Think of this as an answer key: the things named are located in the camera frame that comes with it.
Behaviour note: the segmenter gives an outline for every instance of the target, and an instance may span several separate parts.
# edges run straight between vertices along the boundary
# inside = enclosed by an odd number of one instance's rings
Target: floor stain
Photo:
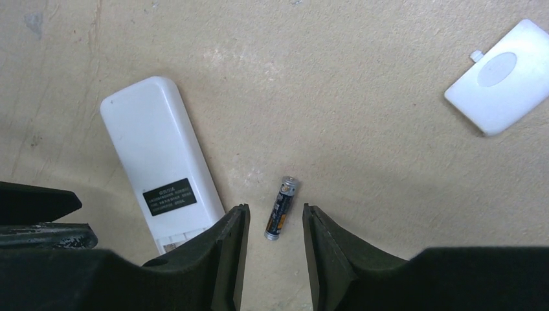
[[[40,144],[40,141],[42,140],[42,137],[34,135],[32,136],[32,142],[30,143],[31,147],[36,147],[38,144]]]
[[[43,23],[43,14],[42,12],[35,12],[25,14],[24,20],[27,28],[34,33],[37,39],[42,39],[42,23]]]

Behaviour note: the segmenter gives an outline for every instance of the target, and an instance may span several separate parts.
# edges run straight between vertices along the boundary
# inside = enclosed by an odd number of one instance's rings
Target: battery compartment cover
[[[501,133],[549,96],[549,34],[521,21],[444,94],[486,136]]]

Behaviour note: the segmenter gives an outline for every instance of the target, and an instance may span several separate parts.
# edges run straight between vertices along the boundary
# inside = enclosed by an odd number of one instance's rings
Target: battery label
[[[143,193],[153,216],[196,203],[187,178]]]
[[[274,203],[274,208],[267,224],[266,231],[271,235],[279,235],[282,226],[284,225],[284,220],[286,220],[286,214],[290,209],[293,196],[287,196],[285,194],[279,193],[276,197],[276,202]]]

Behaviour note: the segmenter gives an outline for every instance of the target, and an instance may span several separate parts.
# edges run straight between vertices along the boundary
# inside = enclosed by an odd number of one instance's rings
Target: battery
[[[290,210],[298,186],[299,181],[297,179],[291,176],[284,176],[282,178],[282,185],[278,191],[278,196],[276,196],[273,211],[265,229],[265,238],[272,241],[278,240],[280,230],[284,225],[284,220],[286,220],[286,215]]]

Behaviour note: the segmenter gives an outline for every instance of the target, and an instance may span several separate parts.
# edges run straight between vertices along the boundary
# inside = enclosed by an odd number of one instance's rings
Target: white remote control
[[[105,98],[101,116],[160,254],[225,211],[177,86],[153,76]]]

